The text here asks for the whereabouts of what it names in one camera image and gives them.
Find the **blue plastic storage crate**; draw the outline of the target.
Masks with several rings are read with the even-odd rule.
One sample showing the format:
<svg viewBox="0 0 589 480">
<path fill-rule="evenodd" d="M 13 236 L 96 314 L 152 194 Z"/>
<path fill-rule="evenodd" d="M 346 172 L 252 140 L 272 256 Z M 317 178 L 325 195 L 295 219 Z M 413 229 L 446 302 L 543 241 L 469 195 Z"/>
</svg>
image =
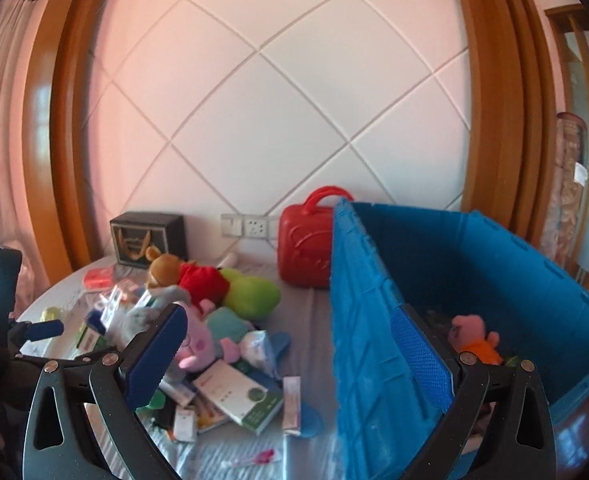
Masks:
<svg viewBox="0 0 589 480">
<path fill-rule="evenodd" d="M 342 202 L 330 279 L 337 433 L 351 479 L 551 479 L 589 396 L 589 293 L 473 212 Z M 479 315 L 503 364 L 448 343 Z"/>
</svg>

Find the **white wall socket strip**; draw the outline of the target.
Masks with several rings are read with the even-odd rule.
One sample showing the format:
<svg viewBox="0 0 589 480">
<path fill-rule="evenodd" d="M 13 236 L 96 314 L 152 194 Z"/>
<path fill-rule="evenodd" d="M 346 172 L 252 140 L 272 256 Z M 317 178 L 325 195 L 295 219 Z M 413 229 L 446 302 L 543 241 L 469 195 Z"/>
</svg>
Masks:
<svg viewBox="0 0 589 480">
<path fill-rule="evenodd" d="M 279 218 L 253 214 L 222 214 L 220 226 L 224 237 L 277 240 Z"/>
</svg>

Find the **grey plush toy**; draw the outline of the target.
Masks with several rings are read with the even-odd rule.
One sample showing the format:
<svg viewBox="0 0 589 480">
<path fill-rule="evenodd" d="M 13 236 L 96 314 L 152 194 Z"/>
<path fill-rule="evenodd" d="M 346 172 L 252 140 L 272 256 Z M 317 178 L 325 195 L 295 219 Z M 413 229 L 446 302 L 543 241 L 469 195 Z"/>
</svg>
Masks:
<svg viewBox="0 0 589 480">
<path fill-rule="evenodd" d="M 138 302 L 124 315 L 119 335 L 116 336 L 116 344 L 120 349 L 125 348 L 138 334 L 149 330 L 151 324 L 169 304 L 180 304 L 182 307 L 191 304 L 189 292 L 178 285 L 151 288 L 148 295 L 145 304 Z"/>
</svg>

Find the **brown bear plush toy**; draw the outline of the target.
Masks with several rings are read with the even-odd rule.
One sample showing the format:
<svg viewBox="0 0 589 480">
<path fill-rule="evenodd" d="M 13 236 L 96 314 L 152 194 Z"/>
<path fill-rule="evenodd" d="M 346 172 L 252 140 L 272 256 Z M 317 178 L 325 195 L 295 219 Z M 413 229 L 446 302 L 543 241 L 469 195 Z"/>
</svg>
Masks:
<svg viewBox="0 0 589 480">
<path fill-rule="evenodd" d="M 218 306 L 229 292 L 229 281 L 214 266 L 200 266 L 184 261 L 175 255 L 161 252 L 156 246 L 148 247 L 145 256 L 149 261 L 148 288 L 180 286 L 188 292 L 191 304 L 198 307 L 203 301 Z"/>
</svg>

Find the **red plastic toy suitcase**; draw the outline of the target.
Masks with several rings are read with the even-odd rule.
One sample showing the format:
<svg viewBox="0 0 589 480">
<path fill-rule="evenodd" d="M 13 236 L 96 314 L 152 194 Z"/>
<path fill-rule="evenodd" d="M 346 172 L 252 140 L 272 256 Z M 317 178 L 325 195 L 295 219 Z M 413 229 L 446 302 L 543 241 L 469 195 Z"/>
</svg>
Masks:
<svg viewBox="0 0 589 480">
<path fill-rule="evenodd" d="M 329 287 L 333 208 L 325 198 L 353 200 L 350 192 L 327 185 L 311 192 L 303 204 L 288 206 L 279 218 L 277 264 L 282 281 L 303 288 Z"/>
</svg>

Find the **pink pig plush toy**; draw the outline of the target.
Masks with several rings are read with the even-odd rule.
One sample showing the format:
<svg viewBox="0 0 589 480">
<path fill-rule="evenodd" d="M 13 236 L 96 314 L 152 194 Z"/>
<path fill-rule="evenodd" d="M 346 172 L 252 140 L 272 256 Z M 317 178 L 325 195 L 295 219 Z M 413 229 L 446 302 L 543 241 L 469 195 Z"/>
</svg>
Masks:
<svg viewBox="0 0 589 480">
<path fill-rule="evenodd" d="M 175 354 L 175 362 L 181 370 L 198 373 L 217 360 L 234 364 L 241 358 L 239 344 L 228 337 L 215 339 L 206 322 L 198 317 L 195 308 L 181 302 L 180 306 L 187 315 L 186 335 Z"/>
</svg>

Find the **green plush toy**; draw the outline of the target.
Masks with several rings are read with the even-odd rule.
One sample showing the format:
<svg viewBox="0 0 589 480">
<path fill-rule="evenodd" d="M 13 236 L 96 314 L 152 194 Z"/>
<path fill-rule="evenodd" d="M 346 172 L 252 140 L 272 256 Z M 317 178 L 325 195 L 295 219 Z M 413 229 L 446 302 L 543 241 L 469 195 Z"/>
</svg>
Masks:
<svg viewBox="0 0 589 480">
<path fill-rule="evenodd" d="M 232 268 L 223 268 L 220 273 L 229 283 L 223 304 L 240 318 L 251 322 L 264 321 L 278 306 L 280 289 L 266 278 L 243 274 Z"/>
</svg>

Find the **red tissue packet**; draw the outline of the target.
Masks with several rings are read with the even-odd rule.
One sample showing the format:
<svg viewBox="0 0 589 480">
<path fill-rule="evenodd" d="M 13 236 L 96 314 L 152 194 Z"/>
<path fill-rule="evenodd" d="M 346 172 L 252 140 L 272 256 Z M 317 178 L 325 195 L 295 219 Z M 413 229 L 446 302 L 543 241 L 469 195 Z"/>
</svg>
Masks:
<svg viewBox="0 0 589 480">
<path fill-rule="evenodd" d="M 88 270 L 83 276 L 83 286 L 86 290 L 110 289 L 114 285 L 114 266 L 104 266 Z"/>
</svg>

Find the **rolled patterned fabric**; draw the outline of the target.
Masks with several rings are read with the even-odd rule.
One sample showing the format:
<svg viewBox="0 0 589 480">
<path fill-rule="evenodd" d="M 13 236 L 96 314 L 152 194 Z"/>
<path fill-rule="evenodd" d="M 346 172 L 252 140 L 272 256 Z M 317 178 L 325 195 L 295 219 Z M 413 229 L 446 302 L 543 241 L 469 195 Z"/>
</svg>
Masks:
<svg viewBox="0 0 589 480">
<path fill-rule="evenodd" d="M 586 122 L 579 116 L 562 112 L 557 115 L 555 166 L 541 251 L 563 266 L 570 252 L 572 238 L 579 223 L 579 210 L 587 179 L 583 165 Z"/>
</svg>

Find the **pink plush orange shirt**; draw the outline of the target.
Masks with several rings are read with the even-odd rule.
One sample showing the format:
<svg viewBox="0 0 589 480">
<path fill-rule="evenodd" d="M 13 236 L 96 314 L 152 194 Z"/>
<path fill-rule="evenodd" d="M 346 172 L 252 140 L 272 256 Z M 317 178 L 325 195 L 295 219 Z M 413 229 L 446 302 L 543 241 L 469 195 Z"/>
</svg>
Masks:
<svg viewBox="0 0 589 480">
<path fill-rule="evenodd" d="M 498 352 L 499 333 L 488 332 L 479 315 L 455 316 L 451 320 L 447 340 L 457 353 L 473 353 L 484 364 L 503 364 Z"/>
</svg>

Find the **white green medicine box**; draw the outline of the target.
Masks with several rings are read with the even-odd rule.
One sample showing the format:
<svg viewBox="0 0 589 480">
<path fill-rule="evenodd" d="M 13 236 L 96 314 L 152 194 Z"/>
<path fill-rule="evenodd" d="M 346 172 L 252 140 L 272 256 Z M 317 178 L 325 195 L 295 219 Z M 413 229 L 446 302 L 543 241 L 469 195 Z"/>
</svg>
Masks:
<svg viewBox="0 0 589 480">
<path fill-rule="evenodd" d="M 252 434 L 262 434 L 284 406 L 282 393 L 244 374 L 240 361 L 218 360 L 192 383 L 206 400 Z"/>
</svg>

